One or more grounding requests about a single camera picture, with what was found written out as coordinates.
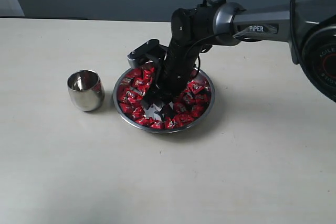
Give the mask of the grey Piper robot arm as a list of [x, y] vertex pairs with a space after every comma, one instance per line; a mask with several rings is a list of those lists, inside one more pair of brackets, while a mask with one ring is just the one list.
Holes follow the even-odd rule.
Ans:
[[246, 10], [237, 3], [177, 9], [172, 38], [157, 80], [141, 105], [162, 107], [187, 85], [194, 63], [209, 45], [235, 46], [263, 40], [286, 42], [292, 62], [330, 100], [335, 100], [335, 0], [312, 0]]

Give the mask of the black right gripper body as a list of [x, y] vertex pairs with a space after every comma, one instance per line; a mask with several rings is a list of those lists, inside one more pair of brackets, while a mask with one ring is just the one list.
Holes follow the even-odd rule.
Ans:
[[154, 101], [170, 102], [187, 86], [195, 61], [202, 50], [202, 45], [183, 45], [171, 39], [160, 73]]

